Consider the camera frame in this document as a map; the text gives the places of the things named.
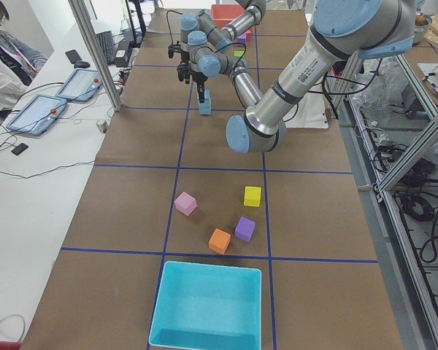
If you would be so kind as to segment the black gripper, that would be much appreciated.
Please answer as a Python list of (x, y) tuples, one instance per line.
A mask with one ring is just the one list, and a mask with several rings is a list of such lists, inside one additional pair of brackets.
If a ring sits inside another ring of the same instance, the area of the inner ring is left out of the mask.
[(177, 76), (179, 81), (184, 80), (184, 71), (189, 70), (192, 73), (192, 68), (190, 66), (190, 54), (188, 52), (188, 45), (184, 42), (177, 41), (176, 43), (171, 43), (168, 46), (168, 56), (173, 58), (176, 53), (180, 54), (180, 63), (177, 65)]
[(205, 76), (200, 71), (192, 71), (192, 73), (191, 73), (189, 70), (185, 70), (184, 71), (185, 84), (190, 83), (191, 75), (192, 75), (193, 81), (196, 83), (198, 101), (204, 102), (204, 86), (205, 86), (205, 82), (208, 80), (208, 77)]

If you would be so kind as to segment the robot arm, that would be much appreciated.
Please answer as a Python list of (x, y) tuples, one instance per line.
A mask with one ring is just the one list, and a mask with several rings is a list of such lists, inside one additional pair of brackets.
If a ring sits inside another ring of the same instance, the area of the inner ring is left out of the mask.
[(168, 56), (180, 54), (177, 66), (179, 81), (196, 83), (219, 74), (230, 75), (239, 67), (246, 67), (244, 58), (227, 54), (238, 37), (257, 26), (266, 14), (265, 1), (239, 1), (244, 12), (230, 23), (218, 28), (212, 13), (202, 10), (196, 14), (183, 13), (180, 17), (180, 40), (168, 46)]
[(226, 125), (226, 140), (239, 153), (270, 152), (285, 139), (284, 117), (338, 61), (353, 53), (362, 59), (408, 51), (413, 43), (416, 1), (317, 1), (304, 46), (262, 93), (238, 58), (226, 46), (258, 25), (265, 1), (241, 1), (244, 12), (218, 28), (207, 11), (185, 13), (180, 22), (180, 50), (187, 67), (209, 78), (229, 76), (245, 105)]

